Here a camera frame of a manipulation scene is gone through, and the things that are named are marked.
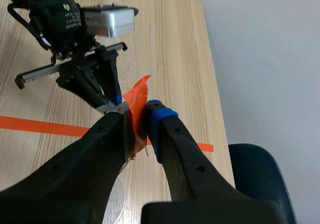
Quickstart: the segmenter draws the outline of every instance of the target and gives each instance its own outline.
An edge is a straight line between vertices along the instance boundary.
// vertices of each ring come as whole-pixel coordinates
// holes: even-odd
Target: black metal bracket
[[[122,102],[117,57],[119,50],[127,49],[123,42],[108,47],[101,45],[90,55],[19,74],[15,83],[23,89],[27,82],[59,72],[56,83],[61,88],[76,94],[93,108],[106,112]]]

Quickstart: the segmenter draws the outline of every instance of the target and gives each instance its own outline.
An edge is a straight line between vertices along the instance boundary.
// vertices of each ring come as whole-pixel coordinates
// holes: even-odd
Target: screw hole
[[[59,168],[60,168],[60,165],[59,165],[59,164],[55,164],[55,165],[52,167],[52,170],[57,171]]]
[[[198,167],[196,168],[196,170],[197,170],[198,172],[203,173],[206,169],[205,169],[204,166],[200,165],[200,166],[198,166]]]

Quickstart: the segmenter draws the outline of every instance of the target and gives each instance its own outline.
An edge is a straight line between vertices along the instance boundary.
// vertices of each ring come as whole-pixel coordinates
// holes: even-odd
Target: black cable
[[[42,48],[45,50],[49,50],[49,46],[43,41],[42,37],[37,33],[37,31],[25,20],[23,19],[16,11],[15,8],[23,8],[21,6],[17,6],[13,3],[9,4],[7,10],[9,14],[16,19],[22,26],[24,26],[32,36],[39,42]]]

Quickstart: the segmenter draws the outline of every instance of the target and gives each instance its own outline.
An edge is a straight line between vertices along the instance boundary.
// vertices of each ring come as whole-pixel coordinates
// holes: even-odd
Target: black camera body
[[[30,10],[30,21],[15,9]],[[52,52],[51,64],[17,75],[20,89],[41,77],[59,72],[57,84],[85,100],[100,112],[122,101],[116,59],[126,44],[99,44],[95,35],[113,37],[135,30],[134,7],[101,5],[81,8],[74,0],[12,0],[8,12],[45,49]],[[56,59],[71,60],[59,65]]]

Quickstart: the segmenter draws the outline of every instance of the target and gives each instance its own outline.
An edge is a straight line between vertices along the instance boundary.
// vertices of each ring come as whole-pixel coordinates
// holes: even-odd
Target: wooden table
[[[136,70],[121,84],[125,93],[144,75],[149,99],[159,99],[179,113],[197,142],[214,145],[205,152],[233,185],[227,139],[215,70],[200,0],[76,0],[82,6],[110,4],[137,7],[135,32],[120,37]],[[6,10],[0,0],[0,116],[91,127],[102,114],[55,83],[57,76],[31,82],[24,90],[14,83],[18,73],[47,65],[50,53]],[[20,14],[27,18],[25,11]],[[30,175],[77,137],[0,129],[0,190]],[[140,152],[121,173],[126,204],[119,223],[140,223],[143,205],[170,199],[163,168],[152,147]]]

